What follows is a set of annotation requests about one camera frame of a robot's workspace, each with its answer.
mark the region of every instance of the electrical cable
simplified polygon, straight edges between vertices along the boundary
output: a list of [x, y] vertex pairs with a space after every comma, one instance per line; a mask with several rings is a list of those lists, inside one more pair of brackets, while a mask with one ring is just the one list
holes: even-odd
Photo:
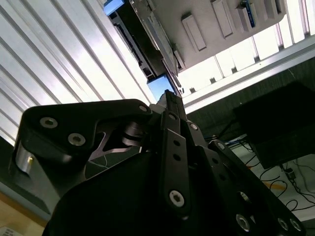
[[103, 155], [103, 157], [105, 158], [105, 161], [106, 161], [106, 164], [105, 165], [101, 165], [101, 164], [98, 164], [98, 163], [95, 163], [95, 162], [93, 162], [93, 161], [89, 161], [91, 164], [93, 164], [93, 165], [96, 165], [96, 166], [98, 166], [98, 167], [102, 167], [102, 168], [109, 168], [108, 166], [107, 166], [107, 158], [106, 158], [106, 156], [105, 155]]
[[299, 205], [299, 202], [298, 202], [297, 200], [292, 199], [292, 200], [288, 201], [288, 202], [285, 204], [285, 206], [287, 207], [287, 206], [288, 206], [290, 203], [292, 203], [292, 202], [295, 202], [296, 205], [295, 205], [295, 207], [292, 208], [290, 211], [294, 211], [294, 210], [297, 208], [297, 206]]
[[218, 139], [222, 137], [223, 134], [225, 134], [225, 132], [232, 126], [232, 124], [236, 123], [237, 120], [233, 119], [230, 121], [230, 123], [220, 132], [220, 134], [218, 135]]
[[294, 210], [292, 210], [292, 211], [306, 210], [306, 209], [309, 209], [309, 208], [312, 208], [312, 207], [315, 207], [315, 205], [313, 205], [313, 206], [308, 206], [308, 207], [305, 207], [305, 208], [300, 208], [300, 209], [294, 209]]
[[242, 145], [248, 152], [254, 152], [251, 148], [246, 147], [241, 141], [240, 145]]
[[257, 164], [253, 165], [253, 166], [248, 166], [248, 168], [253, 168], [253, 167], [256, 167], [260, 164], [260, 162], [258, 162]]
[[295, 191], [296, 191], [298, 194], [300, 194], [303, 198], [305, 198], [305, 200], [308, 201], [309, 203], [313, 203], [313, 204], [315, 205], [315, 202], [312, 202], [311, 200], [309, 200], [309, 199], [306, 197], [306, 195], [307, 195], [307, 196], [311, 196], [311, 197], [314, 197], [314, 196], [312, 196], [312, 195], [310, 195], [310, 194], [302, 193], [302, 192], [301, 192], [301, 189], [296, 186], [296, 182], [295, 182], [294, 180], [291, 181], [291, 183], [292, 183], [292, 185], [293, 185]]
[[269, 186], [269, 190], [270, 190], [270, 191], [271, 191], [272, 185], [273, 185], [275, 182], [282, 182], [282, 183], [285, 184], [285, 189], [282, 191], [281, 194], [279, 194], [279, 195], [277, 196], [277, 198], [279, 198], [279, 197], [287, 190], [287, 183], [286, 183], [285, 181], [283, 181], [283, 180], [275, 180], [275, 181], [273, 181], [273, 182], [270, 184], [270, 186]]
[[299, 171], [299, 173], [301, 174], [302, 176], [302, 179], [303, 179], [303, 183], [304, 183], [304, 187], [306, 189], [306, 191], [308, 191], [309, 193], [315, 193], [315, 192], [312, 192], [311, 190], [309, 190], [308, 186], [307, 186], [307, 183], [306, 183], [306, 178], [305, 176], [303, 175], [302, 171], [301, 171], [301, 167], [308, 167], [310, 168], [312, 171], [315, 172], [315, 170], [313, 170], [313, 168], [309, 167], [309, 166], [301, 166], [298, 164], [298, 159], [296, 159], [296, 163], [293, 161], [293, 163], [297, 166], [297, 169]]
[[[270, 171], [272, 168], [275, 168], [275, 166], [274, 166], [274, 167], [271, 167], [271, 168], [265, 170], [263, 173], [261, 173], [261, 175], [259, 176], [259, 179], [261, 180], [261, 177], [262, 177], [266, 172]], [[264, 181], [264, 182], [267, 182], [267, 181], [274, 181], [274, 180], [279, 179], [279, 178], [280, 178], [280, 176], [278, 176], [278, 177], [276, 177], [276, 178], [273, 178], [273, 179], [261, 180], [261, 181]]]
[[[291, 183], [292, 183], [293, 187], [296, 187], [302, 193], [302, 190], [297, 186], [297, 184], [294, 180], [293, 180], [293, 182], [291, 181]], [[313, 197], [315, 199], [315, 197], [312, 194], [308, 194], [308, 193], [302, 193], [302, 194]]]
[[311, 196], [311, 197], [314, 197], [313, 195], [310, 195], [310, 194], [306, 194], [306, 193], [302, 193], [301, 192], [301, 189], [296, 185], [296, 182], [294, 180], [290, 181], [291, 184], [293, 185], [295, 191], [300, 194], [303, 198], [305, 198], [306, 201], [308, 201], [309, 203], [313, 203], [312, 206], [308, 206], [308, 207], [304, 207], [304, 208], [299, 208], [299, 209], [294, 209], [294, 210], [291, 210], [291, 211], [297, 211], [297, 210], [306, 210], [306, 209], [309, 209], [309, 208], [312, 208], [312, 207], [315, 207], [315, 203], [310, 201], [305, 195], [308, 195], [308, 196]]
[[256, 155], [254, 155], [248, 162], [246, 162], [245, 165], [248, 165], [248, 163], [250, 163], [255, 157]]

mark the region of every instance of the metal linkage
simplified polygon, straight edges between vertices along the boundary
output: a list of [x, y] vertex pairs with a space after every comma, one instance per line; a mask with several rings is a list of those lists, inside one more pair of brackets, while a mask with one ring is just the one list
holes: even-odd
[[144, 133], [137, 130], [151, 115], [138, 100], [30, 108], [23, 114], [10, 172], [52, 213], [68, 190], [86, 180], [89, 159], [140, 146]]
[[[97, 225], [103, 217], [115, 225], [126, 215], [126, 229], [137, 235], [148, 235], [143, 221], [158, 230], [171, 227], [175, 235], [191, 235], [192, 229], [199, 230], [196, 235], [305, 235], [299, 220], [228, 146], [218, 140], [207, 146], [181, 98], [168, 91], [165, 97], [167, 107], [152, 110], [124, 100], [35, 107], [23, 114], [10, 171], [51, 212], [59, 202], [53, 227], [65, 215], [73, 217], [71, 226], [52, 232], [68, 235], [78, 221]], [[85, 181], [89, 159], [132, 146], [142, 147], [141, 153]], [[103, 198], [111, 202], [95, 212], [94, 199]], [[78, 204], [84, 213], [71, 214]]]

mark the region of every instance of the screw hole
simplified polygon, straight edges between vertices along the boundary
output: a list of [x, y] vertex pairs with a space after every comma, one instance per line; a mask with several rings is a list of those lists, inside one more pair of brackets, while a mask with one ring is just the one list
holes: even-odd
[[81, 141], [80, 137], [78, 137], [78, 136], [74, 136], [72, 139], [73, 139], [75, 142], [80, 142], [80, 141]]
[[225, 178], [225, 176], [224, 176], [224, 175], [219, 174], [219, 177], [220, 177], [220, 179], [221, 179], [221, 180], [223, 180], [223, 181], [225, 181], [225, 180], [226, 180], [226, 178]]
[[215, 159], [215, 158], [212, 158], [212, 161], [214, 162], [214, 163], [216, 163], [216, 164], [218, 164], [219, 162], [218, 162], [218, 160], [217, 159]]
[[168, 115], [171, 119], [176, 119], [176, 117], [174, 116], [174, 115], [172, 115], [172, 114], [169, 114]]
[[54, 122], [52, 120], [48, 119], [48, 120], [45, 121], [45, 124], [46, 125], [53, 125]]
[[177, 160], [177, 161], [180, 161], [180, 160], [181, 160], [181, 158], [180, 158], [179, 155], [174, 154], [173, 157], [174, 157], [174, 159]]
[[180, 146], [181, 144], [178, 142], [178, 141], [176, 141], [176, 140], [174, 140], [174, 144], [176, 145], [176, 146]]

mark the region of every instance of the white ceiling slat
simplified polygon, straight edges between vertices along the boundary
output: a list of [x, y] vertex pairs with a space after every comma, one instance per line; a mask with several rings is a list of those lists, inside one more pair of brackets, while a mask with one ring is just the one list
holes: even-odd
[[306, 0], [306, 10], [308, 15], [308, 22], [310, 27], [310, 34], [315, 34], [315, 1]]
[[275, 37], [277, 40], [278, 47], [283, 47], [284, 42], [282, 40], [281, 30], [279, 24], [274, 25]]
[[253, 37], [259, 54], [259, 58], [261, 60], [279, 51], [278, 42], [273, 26], [255, 34]]
[[305, 39], [299, 0], [287, 0], [287, 15], [294, 43]]
[[216, 54], [219, 66], [225, 77], [232, 75], [232, 68], [235, 67], [233, 58], [231, 56], [230, 50], [226, 49], [218, 54]]
[[135, 83], [128, 70], [124, 67], [119, 57], [113, 51], [106, 38], [102, 35], [91, 15], [85, 11], [80, 2], [72, 0], [52, 0], [55, 6], [60, 5], [59, 11], [64, 11], [72, 21], [76, 22], [79, 33], [90, 45], [90, 53], [95, 56], [95, 62], [104, 74], [108, 74], [113, 83], [125, 98], [139, 99], [149, 103], [139, 86]]
[[292, 46], [293, 41], [287, 15], [285, 15], [284, 18], [279, 22], [279, 27], [282, 36], [283, 47], [288, 48]]
[[61, 103], [78, 102], [44, 64], [42, 58], [36, 55], [34, 48], [27, 44], [27, 39], [18, 34], [2, 15], [0, 15], [0, 22], [0, 31], [6, 32], [2, 34], [2, 38], [19, 59], [25, 63], [25, 65], [21, 66], [29, 73], [32, 72], [32, 76], [37, 77], [36, 81], [40, 81], [42, 86], [45, 86]]
[[194, 88], [196, 91], [210, 85], [210, 79], [212, 77], [212, 68], [210, 66], [211, 60], [212, 58], [209, 58], [191, 67], [189, 70], [184, 70], [183, 72], [179, 73], [179, 81], [185, 81], [184, 83], [188, 85], [188, 89]]
[[230, 47], [230, 52], [238, 71], [255, 64], [253, 51], [249, 39]]
[[18, 87], [23, 87], [27, 91], [31, 91], [32, 96], [39, 101], [40, 105], [52, 105], [56, 102], [47, 94], [43, 88], [24, 70], [17, 60], [0, 45], [0, 65], [3, 66], [2, 72], [7, 77], [13, 77], [18, 83]]
[[254, 59], [258, 59], [259, 58], [259, 54], [258, 54], [258, 50], [255, 44], [255, 40], [254, 37], [250, 37], [250, 45], [251, 45], [251, 49], [252, 49], [252, 54], [254, 55]]
[[37, 25], [34, 19], [26, 11], [26, 9], [18, 2], [4, 2], [2, 7], [5, 11], [14, 19], [14, 23], [19, 27], [20, 33], [24, 33], [25, 37], [29, 39], [31, 47], [37, 48], [37, 54], [48, 65], [49, 68], [54, 72], [54, 76], [58, 80], [64, 80], [66, 87], [70, 87], [73, 92], [79, 97], [79, 101], [91, 102], [97, 101], [97, 96], [89, 90], [89, 86], [78, 80], [73, 74], [73, 69], [70, 70], [65, 61], [62, 61], [56, 54], [56, 50], [50, 48], [44, 39], [38, 37], [34, 25]]
[[300, 12], [302, 17], [302, 26], [303, 26], [303, 32], [304, 34], [310, 33], [310, 24], [308, 19], [308, 13], [306, 8], [306, 0], [300, 0]]
[[49, 29], [46, 33], [53, 35], [53, 40], [57, 40], [55, 44], [62, 46], [58, 50], [66, 49], [66, 53], [83, 71], [102, 98], [104, 100], [122, 99], [90, 54], [90, 45], [85, 44], [84, 37], [68, 25], [69, 22], [66, 22], [61, 13], [52, 5], [52, 1], [36, 1], [36, 4], [31, 0], [25, 1], [23, 0], [32, 16], [40, 20], [38, 23], [43, 28]]
[[81, 0], [81, 3], [86, 7], [89, 13], [94, 16], [93, 19], [100, 24], [99, 28], [102, 30], [104, 37], [106, 37], [113, 50], [133, 76], [135, 82], [140, 86], [149, 100], [149, 103], [155, 104], [157, 101], [147, 84], [147, 77], [139, 68], [138, 61], [134, 58], [133, 54], [130, 53], [130, 49], [122, 39], [121, 34], [117, 32], [117, 29], [113, 26], [110, 19], [104, 14], [102, 7], [104, 4], [100, 7], [96, 1]]

